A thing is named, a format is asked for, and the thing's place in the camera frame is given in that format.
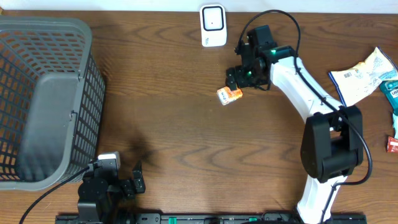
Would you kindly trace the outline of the light blue wipes pack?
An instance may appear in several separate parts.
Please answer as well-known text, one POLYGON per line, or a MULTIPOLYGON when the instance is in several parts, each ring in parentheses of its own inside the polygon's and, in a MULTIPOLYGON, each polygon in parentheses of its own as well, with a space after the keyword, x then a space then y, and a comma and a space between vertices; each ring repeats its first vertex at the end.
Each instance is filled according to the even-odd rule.
POLYGON ((394 128, 394 138, 398 139, 398 115, 395 113, 392 114, 392 120, 393 120, 393 128, 394 128))

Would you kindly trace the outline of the yellow snack bag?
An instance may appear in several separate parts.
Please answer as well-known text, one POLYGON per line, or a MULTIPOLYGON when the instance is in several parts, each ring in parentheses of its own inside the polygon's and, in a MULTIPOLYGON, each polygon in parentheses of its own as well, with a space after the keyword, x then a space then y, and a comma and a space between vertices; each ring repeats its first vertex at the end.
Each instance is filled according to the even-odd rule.
POLYGON ((379 47, 363 61, 341 71, 328 73, 341 103, 355 105, 384 81, 397 81, 397 65, 379 47))

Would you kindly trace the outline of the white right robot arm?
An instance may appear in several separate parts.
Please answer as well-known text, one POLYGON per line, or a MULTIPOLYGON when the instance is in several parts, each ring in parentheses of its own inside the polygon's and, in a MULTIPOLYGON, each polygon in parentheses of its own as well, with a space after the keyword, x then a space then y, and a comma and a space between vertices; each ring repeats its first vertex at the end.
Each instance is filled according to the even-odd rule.
POLYGON ((304 122, 300 158, 307 172, 297 213, 302 223, 332 221, 331 206, 340 187, 363 162, 362 114, 331 97, 309 74, 291 46, 239 44, 242 64, 226 71, 231 90, 279 88, 304 122))

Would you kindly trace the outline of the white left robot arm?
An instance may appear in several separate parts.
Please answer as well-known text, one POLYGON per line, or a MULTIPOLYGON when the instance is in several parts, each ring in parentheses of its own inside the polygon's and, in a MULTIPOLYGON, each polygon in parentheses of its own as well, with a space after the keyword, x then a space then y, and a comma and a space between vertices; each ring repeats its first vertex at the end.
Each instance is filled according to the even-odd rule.
POLYGON ((78 223, 135 223, 134 215, 119 204, 143 194, 146 185, 142 163, 136 163, 132 177, 120 179, 116 159, 97 160, 89 165, 78 189, 78 223))

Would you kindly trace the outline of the teal mouthwash bottle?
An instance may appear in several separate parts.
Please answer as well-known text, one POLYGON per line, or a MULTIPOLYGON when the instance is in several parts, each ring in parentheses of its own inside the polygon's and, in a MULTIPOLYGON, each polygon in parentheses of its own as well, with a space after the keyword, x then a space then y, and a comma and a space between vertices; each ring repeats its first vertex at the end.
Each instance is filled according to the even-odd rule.
POLYGON ((380 89, 384 93, 388 101, 390 102, 393 109, 393 113, 397 115, 397 100, 398 100, 397 80, 382 82, 380 85, 380 89))

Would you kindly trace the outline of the red chocolate bar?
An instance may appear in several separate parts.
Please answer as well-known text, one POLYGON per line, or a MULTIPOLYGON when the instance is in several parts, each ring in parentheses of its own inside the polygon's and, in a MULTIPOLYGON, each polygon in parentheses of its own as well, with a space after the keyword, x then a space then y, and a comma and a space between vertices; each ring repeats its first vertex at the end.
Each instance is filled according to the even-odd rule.
POLYGON ((386 151, 398 153, 398 140, 396 138, 388 137, 386 151))

